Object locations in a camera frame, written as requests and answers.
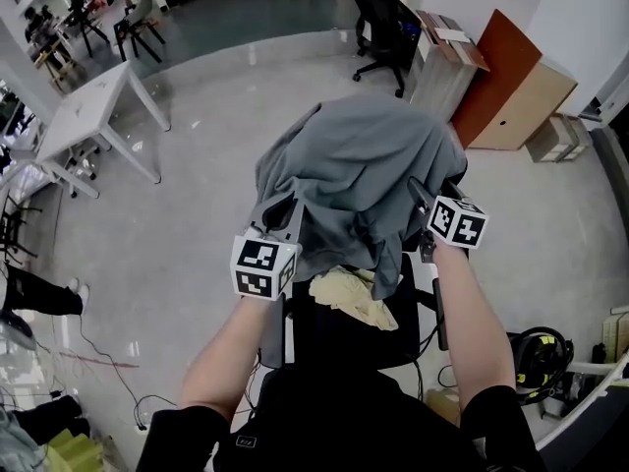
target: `white desk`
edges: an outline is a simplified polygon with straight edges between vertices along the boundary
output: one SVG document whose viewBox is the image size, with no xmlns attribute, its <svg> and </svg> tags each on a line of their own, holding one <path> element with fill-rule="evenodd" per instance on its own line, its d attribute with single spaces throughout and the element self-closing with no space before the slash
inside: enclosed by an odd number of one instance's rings
<svg viewBox="0 0 629 472">
<path fill-rule="evenodd" d="M 144 89 L 132 70 L 131 64 L 125 62 L 64 98 L 44 135 L 37 154 L 37 163 L 47 166 L 56 175 L 93 198 L 98 198 L 98 192 L 58 164 L 55 157 L 64 150 L 98 135 L 102 135 L 153 183 L 158 184 L 161 181 L 159 174 L 144 166 L 120 135 L 109 126 L 111 112 L 126 82 L 129 82 L 159 126 L 164 131 L 170 130 L 170 124 Z"/>
</svg>

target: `beige cloth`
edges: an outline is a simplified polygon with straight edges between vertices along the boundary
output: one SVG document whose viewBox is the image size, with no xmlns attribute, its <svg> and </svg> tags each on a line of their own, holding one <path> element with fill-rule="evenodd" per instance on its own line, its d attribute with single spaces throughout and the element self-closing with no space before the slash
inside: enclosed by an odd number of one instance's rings
<svg viewBox="0 0 629 472">
<path fill-rule="evenodd" d="M 314 300 L 332 309 L 341 310 L 364 324 L 380 330 L 396 330 L 397 322 L 383 301 L 372 300 L 373 272 L 359 269 L 350 272 L 340 265 L 311 282 Z"/>
</svg>

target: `handle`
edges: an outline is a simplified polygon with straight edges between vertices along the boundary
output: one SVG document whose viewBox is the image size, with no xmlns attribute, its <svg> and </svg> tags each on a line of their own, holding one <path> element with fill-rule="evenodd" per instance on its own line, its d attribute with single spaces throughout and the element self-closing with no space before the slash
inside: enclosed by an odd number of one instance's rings
<svg viewBox="0 0 629 472">
<path fill-rule="evenodd" d="M 438 325 L 437 339 L 439 340 L 439 349 L 441 351 L 448 350 L 448 338 L 445 332 L 445 315 L 443 314 L 443 301 L 441 300 L 441 287 L 439 286 L 439 278 L 432 281 L 432 293 L 436 301 L 436 322 Z"/>
</svg>

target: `black t-shirt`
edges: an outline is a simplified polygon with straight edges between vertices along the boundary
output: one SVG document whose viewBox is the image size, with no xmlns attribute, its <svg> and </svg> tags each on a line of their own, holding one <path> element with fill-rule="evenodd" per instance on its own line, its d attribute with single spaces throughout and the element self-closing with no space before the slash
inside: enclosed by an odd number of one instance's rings
<svg viewBox="0 0 629 472">
<path fill-rule="evenodd" d="M 254 418 L 234 434 L 206 407 L 153 415 L 139 471 L 544 470 L 507 386 L 479 393 L 457 428 L 381 373 L 269 373 Z"/>
</svg>

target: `gray cloth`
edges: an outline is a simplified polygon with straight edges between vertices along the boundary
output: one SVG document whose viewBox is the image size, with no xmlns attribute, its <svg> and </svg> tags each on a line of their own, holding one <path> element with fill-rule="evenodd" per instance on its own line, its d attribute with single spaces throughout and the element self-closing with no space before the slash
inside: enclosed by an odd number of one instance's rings
<svg viewBox="0 0 629 472">
<path fill-rule="evenodd" d="M 434 196 L 467 160 L 445 125 L 386 94 L 327 101 L 259 160 L 257 203 L 294 192 L 306 211 L 295 281 L 338 265 L 375 270 L 374 299 L 395 292 L 402 243 L 420 228 L 407 189 Z"/>
<path fill-rule="evenodd" d="M 43 471 L 44 450 L 27 434 L 12 412 L 0 406 L 0 469 Z"/>
</svg>

